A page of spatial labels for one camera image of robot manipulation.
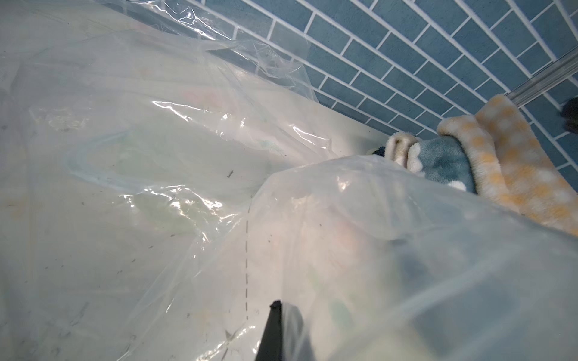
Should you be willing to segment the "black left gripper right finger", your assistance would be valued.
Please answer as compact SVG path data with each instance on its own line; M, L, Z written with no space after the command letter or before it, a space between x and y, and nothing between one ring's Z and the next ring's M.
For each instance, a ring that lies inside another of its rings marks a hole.
M282 359L285 361L314 361L315 352L303 315L296 305L282 304Z

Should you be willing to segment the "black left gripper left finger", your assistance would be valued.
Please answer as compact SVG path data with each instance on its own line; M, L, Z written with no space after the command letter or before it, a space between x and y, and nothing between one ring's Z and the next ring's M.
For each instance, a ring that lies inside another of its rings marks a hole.
M282 361L282 302L274 301L260 340L256 361Z

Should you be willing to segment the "clear plastic vacuum bag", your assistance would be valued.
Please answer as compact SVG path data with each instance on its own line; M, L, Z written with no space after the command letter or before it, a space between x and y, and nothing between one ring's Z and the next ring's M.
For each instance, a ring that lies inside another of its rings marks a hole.
M385 159L313 46L188 2L1 3L1 358L575 360L577 238Z

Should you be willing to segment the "teal happy bear blanket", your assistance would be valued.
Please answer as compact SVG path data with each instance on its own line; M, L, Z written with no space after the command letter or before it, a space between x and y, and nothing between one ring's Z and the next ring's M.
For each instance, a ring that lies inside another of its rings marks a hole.
M477 193L469 159L454 137L441 136L412 145L406 168L429 181Z

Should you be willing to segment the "orange checked blanket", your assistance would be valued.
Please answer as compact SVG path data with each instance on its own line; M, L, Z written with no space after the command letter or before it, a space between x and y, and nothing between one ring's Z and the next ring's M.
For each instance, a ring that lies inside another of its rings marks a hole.
M494 96L474 115L441 121L437 133L458 140L479 196L543 226L577 234L576 191L506 96Z

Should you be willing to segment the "white bear print blanket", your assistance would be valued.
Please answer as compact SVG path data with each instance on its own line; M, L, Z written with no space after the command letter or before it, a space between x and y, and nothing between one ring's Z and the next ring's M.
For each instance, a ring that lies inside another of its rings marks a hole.
M419 138L407 132L397 132L388 138L385 144L384 157L406 168L409 149L414 144L418 144L419 141Z

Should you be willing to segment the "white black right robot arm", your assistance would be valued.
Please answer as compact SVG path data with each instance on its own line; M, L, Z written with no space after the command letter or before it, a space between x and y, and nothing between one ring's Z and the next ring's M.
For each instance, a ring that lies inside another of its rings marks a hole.
M564 129L578 134L578 98L569 99L563 106L561 117L564 119Z

